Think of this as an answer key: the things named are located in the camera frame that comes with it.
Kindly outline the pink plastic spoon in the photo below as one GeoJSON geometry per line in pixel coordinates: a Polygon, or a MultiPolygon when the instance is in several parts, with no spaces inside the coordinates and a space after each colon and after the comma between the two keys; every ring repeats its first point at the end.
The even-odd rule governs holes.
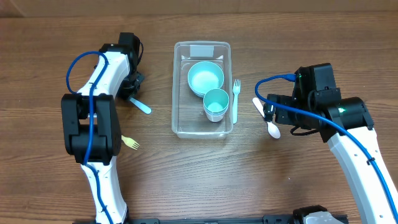
{"type": "MultiPolygon", "coordinates": [[[[258,110],[258,112],[261,114],[262,118],[265,119],[265,114],[264,114],[264,110],[263,110],[263,105],[260,101],[259,98],[254,97],[252,99],[252,103],[253,105],[256,107],[256,109],[258,110]]],[[[266,121],[267,124],[267,130],[268,133],[274,138],[274,139],[279,139],[280,138],[280,131],[278,129],[278,127],[273,124],[270,121],[266,121]]]]}

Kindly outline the light blue plastic fork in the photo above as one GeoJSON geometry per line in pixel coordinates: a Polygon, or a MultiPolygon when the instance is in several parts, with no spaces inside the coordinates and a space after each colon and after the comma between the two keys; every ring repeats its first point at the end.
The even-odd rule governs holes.
{"type": "Polygon", "coordinates": [[[142,102],[138,101],[137,99],[130,98],[129,101],[131,103],[133,103],[136,107],[138,107],[145,114],[151,114],[152,113],[152,110],[147,105],[143,104],[142,102]]]}

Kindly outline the green plastic fork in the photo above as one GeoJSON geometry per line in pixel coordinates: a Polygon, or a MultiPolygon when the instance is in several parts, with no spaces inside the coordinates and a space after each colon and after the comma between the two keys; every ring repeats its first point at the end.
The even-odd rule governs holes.
{"type": "Polygon", "coordinates": [[[234,100],[233,100],[233,124],[236,124],[238,120],[238,97],[241,91],[241,81],[238,79],[235,79],[234,85],[233,85],[233,95],[234,95],[234,100]]]}

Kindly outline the green plastic cup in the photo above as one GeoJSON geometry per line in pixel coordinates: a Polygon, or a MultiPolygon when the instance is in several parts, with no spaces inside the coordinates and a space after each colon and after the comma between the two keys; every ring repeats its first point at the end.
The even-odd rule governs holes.
{"type": "Polygon", "coordinates": [[[229,95],[223,89],[212,89],[204,95],[203,105],[209,113],[223,113],[228,109],[229,95]]]}

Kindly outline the yellow plastic fork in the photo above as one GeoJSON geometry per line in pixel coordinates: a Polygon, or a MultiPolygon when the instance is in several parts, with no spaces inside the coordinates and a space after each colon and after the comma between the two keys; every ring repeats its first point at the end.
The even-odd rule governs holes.
{"type": "Polygon", "coordinates": [[[123,143],[124,143],[127,147],[130,147],[131,149],[134,149],[134,150],[138,150],[138,148],[139,148],[139,143],[136,142],[134,139],[129,138],[129,137],[125,137],[125,136],[123,136],[123,135],[121,136],[121,139],[122,139],[123,143]]]}

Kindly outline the green plastic bowl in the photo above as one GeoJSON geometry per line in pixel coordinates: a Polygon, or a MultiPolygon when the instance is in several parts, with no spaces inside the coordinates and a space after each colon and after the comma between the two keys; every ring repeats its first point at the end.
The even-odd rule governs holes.
{"type": "Polygon", "coordinates": [[[188,85],[196,96],[204,95],[224,84],[224,72],[219,65],[210,61],[194,64],[188,71],[188,85]]]}

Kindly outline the pink plastic cup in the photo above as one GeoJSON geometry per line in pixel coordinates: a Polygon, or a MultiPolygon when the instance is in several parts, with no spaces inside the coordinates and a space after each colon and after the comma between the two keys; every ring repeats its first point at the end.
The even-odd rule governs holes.
{"type": "Polygon", "coordinates": [[[220,122],[224,118],[224,114],[209,114],[206,113],[206,117],[213,123],[220,122]]]}

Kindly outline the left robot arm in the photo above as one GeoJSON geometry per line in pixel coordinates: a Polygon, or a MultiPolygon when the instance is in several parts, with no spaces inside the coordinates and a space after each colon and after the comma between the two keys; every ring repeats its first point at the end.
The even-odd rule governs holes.
{"type": "Polygon", "coordinates": [[[129,223],[116,168],[122,134],[115,99],[135,97],[144,80],[137,71],[144,47],[138,36],[122,32],[104,44],[91,77],[61,99],[65,149],[87,176],[96,208],[94,223],[129,223]]]}

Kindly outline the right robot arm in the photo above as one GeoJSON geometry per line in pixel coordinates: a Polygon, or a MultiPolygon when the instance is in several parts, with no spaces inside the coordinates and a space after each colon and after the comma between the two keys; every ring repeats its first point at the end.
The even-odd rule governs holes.
{"type": "Polygon", "coordinates": [[[363,223],[397,223],[397,189],[381,156],[374,121],[365,102],[342,98],[330,63],[300,67],[281,76],[293,82],[290,96],[263,97],[264,121],[291,125],[303,135],[320,133],[338,160],[363,223]]]}

